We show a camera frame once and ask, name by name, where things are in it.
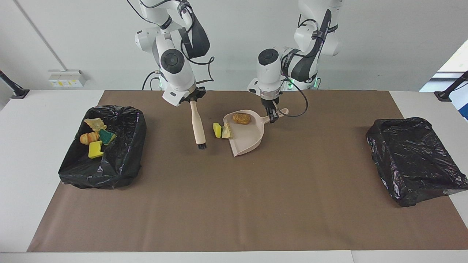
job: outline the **blue object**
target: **blue object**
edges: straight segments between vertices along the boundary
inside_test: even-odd
[[[461,115],[463,117],[465,117],[466,119],[468,119],[468,104],[466,104],[465,106],[463,106],[461,109],[458,110]]]

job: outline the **crumpled chip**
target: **crumpled chip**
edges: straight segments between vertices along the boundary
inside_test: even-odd
[[[107,125],[104,124],[101,118],[85,119],[84,122],[94,131],[99,132],[101,129],[105,130]]]

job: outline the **black trash bag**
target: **black trash bag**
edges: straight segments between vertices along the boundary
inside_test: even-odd
[[[376,120],[366,136],[379,176],[400,206],[468,189],[467,177],[425,119]]]
[[[143,112],[133,107],[97,106],[90,108],[84,119],[101,118],[107,131],[117,135],[102,146],[104,156],[88,158],[88,146],[80,143],[80,135],[93,130],[81,122],[58,174],[64,184],[78,188],[114,189],[131,184],[141,167],[146,122]]]

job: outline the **croissant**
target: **croissant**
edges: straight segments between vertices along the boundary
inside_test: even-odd
[[[99,141],[99,134],[97,132],[85,133],[80,136],[80,142],[84,145],[89,145],[95,141]]]

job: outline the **green sponge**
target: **green sponge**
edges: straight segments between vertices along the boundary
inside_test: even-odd
[[[106,131],[106,130],[103,130],[103,129],[100,129],[99,130],[99,140],[102,141],[102,144],[104,145],[109,145],[110,142],[112,142],[115,138],[117,137],[117,135],[109,132],[109,131]]]

